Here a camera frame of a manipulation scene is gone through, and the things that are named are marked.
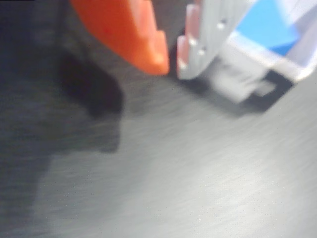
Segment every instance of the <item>brushed metal surface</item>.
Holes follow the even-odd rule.
[[[0,237],[316,237],[316,73],[238,117],[193,82],[138,72],[70,13],[92,60],[62,52],[58,87],[50,41],[10,38],[28,36],[21,2],[1,1]],[[49,22],[56,2],[34,2]],[[188,2],[154,0],[171,49]]]

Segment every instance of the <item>blue plastic piece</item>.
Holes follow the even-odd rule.
[[[287,24],[276,0],[258,0],[242,19],[237,30],[265,48],[285,56],[299,40],[295,26]]]

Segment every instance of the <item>white plastic piece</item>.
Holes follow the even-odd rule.
[[[180,79],[193,79],[208,67],[253,2],[195,0],[187,6],[185,36],[177,40]]]

